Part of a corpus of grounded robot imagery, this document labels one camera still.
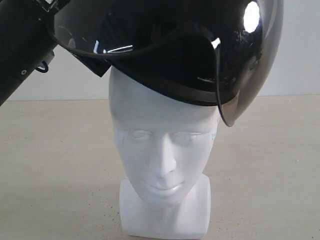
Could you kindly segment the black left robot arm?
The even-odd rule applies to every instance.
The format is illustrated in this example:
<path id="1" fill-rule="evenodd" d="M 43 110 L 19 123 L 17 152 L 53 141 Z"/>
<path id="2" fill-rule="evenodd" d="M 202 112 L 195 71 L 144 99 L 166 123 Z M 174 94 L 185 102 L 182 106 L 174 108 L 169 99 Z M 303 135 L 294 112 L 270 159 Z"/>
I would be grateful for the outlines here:
<path id="1" fill-rule="evenodd" d="M 37 71 L 45 74 L 57 42 L 47 29 L 48 18 L 67 0 L 2 0 L 0 2 L 0 102 L 3 104 Z"/>

